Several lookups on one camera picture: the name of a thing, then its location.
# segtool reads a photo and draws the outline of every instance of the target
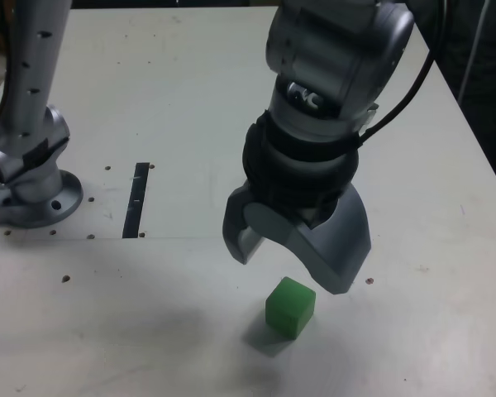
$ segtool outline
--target green cube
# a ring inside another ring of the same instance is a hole
[[[296,339],[314,314],[316,293],[285,277],[266,300],[266,323],[280,335]]]

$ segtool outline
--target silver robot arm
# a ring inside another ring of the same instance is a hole
[[[69,129],[60,113],[46,106],[71,2],[18,1],[5,32],[0,224],[47,226],[68,217],[83,198],[79,180],[57,168]]]
[[[319,285],[349,290],[371,248],[351,180],[362,130],[408,43],[413,16],[376,0],[284,0],[266,45],[278,74],[246,136],[247,181],[228,199],[222,234],[246,264],[263,238],[287,247]]]

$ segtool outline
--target table surface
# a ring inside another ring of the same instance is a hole
[[[0,397],[496,397],[496,178],[435,66],[360,149],[373,249],[348,294],[273,243],[246,266],[228,254],[273,14],[70,13],[50,101],[72,133],[60,167],[95,201],[53,227],[0,227]],[[376,120],[426,53],[415,31]],[[146,237],[122,240],[136,162],[155,165]],[[262,317],[284,276],[317,292],[293,343]]]

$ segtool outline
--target black cable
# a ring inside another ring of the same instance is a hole
[[[445,37],[447,26],[451,23],[449,16],[450,11],[450,0],[438,0],[439,8],[437,10],[437,29],[436,29],[436,39],[433,42],[433,46],[428,52],[428,56],[422,65],[421,71],[417,75],[415,82],[409,89],[406,96],[402,101],[398,103],[395,108],[391,110],[382,120],[377,122],[371,128],[365,130],[364,134],[360,136],[360,144],[364,144],[368,139],[370,139],[379,130],[386,127],[390,122],[392,122],[396,116],[398,116],[402,110],[406,108],[407,105],[412,101],[412,99],[417,94],[417,91],[421,88],[422,83],[426,79],[428,72],[432,68],[433,62],[436,57],[441,53],[442,47],[445,44]]]
[[[6,46],[6,76],[3,82],[2,99],[0,100],[0,117],[6,106],[7,95],[9,93],[9,83],[11,80],[11,42],[9,39],[9,24],[6,19],[6,10],[3,0],[0,0],[0,34]]]

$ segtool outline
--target screw hole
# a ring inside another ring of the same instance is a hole
[[[39,38],[39,39],[47,39],[48,37],[52,37],[53,35],[48,32],[48,31],[39,31],[36,36]]]

